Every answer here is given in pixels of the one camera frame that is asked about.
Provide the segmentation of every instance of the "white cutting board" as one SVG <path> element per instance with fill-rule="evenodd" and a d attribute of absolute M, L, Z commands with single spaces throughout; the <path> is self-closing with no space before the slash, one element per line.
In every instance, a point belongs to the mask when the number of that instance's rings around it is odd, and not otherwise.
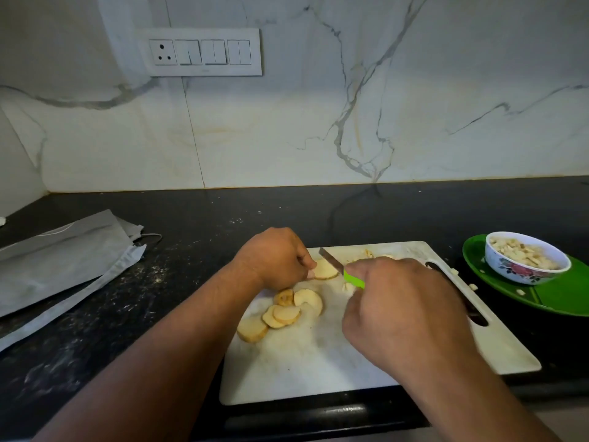
<path fill-rule="evenodd" d="M 379 243 L 326 248 L 342 263 L 375 257 L 414 258 L 436 263 L 489 321 L 481 327 L 471 322 L 473 334 L 487 362 L 499 374 L 538 371 L 540 362 L 495 316 L 468 285 L 425 242 Z M 309 249 L 320 259 L 319 249 Z M 311 288 L 323 298 L 323 313 L 315 317 L 307 304 L 298 321 L 282 329 L 269 329 L 255 344 L 233 337 L 225 355 L 219 400 L 224 405 L 336 393 L 398 383 L 360 355 L 342 334 L 342 316 L 352 291 L 343 290 L 343 277 L 329 281 L 305 281 L 295 286 Z M 262 291 L 244 316 L 262 314 L 272 304 L 274 292 Z"/>

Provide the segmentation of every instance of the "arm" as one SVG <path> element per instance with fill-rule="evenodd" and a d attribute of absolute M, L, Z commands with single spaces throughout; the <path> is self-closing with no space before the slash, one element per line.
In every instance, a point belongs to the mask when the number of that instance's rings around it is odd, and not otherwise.
<path fill-rule="evenodd" d="M 346 267 L 364 279 L 342 327 L 368 360 L 396 379 L 452 442 L 557 442 L 476 350 L 467 314 L 444 277 L 414 259 Z"/>
<path fill-rule="evenodd" d="M 305 279 L 315 262 L 288 228 L 247 242 L 86 385 L 35 441 L 187 440 L 248 304 Z"/>

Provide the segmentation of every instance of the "knife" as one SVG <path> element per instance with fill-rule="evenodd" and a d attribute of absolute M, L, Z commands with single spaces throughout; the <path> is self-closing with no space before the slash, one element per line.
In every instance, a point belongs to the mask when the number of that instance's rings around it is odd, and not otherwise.
<path fill-rule="evenodd" d="M 321 256 L 323 256 L 323 259 L 327 260 L 333 268 L 335 268 L 338 272 L 341 273 L 341 275 L 343 276 L 343 279 L 346 282 L 349 282 L 354 287 L 364 289 L 364 281 L 361 279 L 358 279 L 357 277 L 352 276 L 351 274 L 348 274 L 346 272 L 346 269 L 343 267 L 343 264 L 339 260 L 337 260 L 335 257 L 333 257 L 331 254 L 329 254 L 325 250 L 325 248 L 323 248 L 323 247 L 319 248 L 319 254 Z"/>

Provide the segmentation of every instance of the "countertop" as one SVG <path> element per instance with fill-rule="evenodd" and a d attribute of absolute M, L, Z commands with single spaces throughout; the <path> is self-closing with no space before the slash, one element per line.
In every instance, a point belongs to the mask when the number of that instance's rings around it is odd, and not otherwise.
<path fill-rule="evenodd" d="M 0 246 L 104 209 L 161 233 L 144 257 L 40 332 L 0 354 L 0 440 L 31 437 L 83 385 L 267 227 L 309 247 L 425 240 L 541 361 L 505 381 L 527 404 L 589 397 L 589 318 L 529 308 L 470 273 L 461 246 L 496 230 L 547 240 L 589 263 L 589 177 L 52 194 L 8 218 Z M 0 335 L 71 294 L 0 319 Z M 400 386 L 224 407 L 219 373 L 193 438 L 308 440 L 427 425 Z"/>

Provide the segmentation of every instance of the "bowl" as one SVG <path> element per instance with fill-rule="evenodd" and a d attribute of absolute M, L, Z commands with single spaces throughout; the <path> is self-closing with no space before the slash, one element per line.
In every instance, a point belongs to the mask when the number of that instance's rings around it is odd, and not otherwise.
<path fill-rule="evenodd" d="M 558 270 L 543 270 L 516 262 L 495 250 L 489 242 L 491 237 L 516 238 L 526 245 L 537 245 L 544 251 L 544 256 L 556 262 L 562 268 Z M 485 260 L 494 271 L 503 277 L 506 277 L 510 281 L 527 285 L 539 285 L 551 281 L 571 267 L 570 259 L 564 252 L 556 248 L 556 246 L 550 245 L 539 238 L 507 231 L 497 231 L 487 235 L 485 239 Z"/>

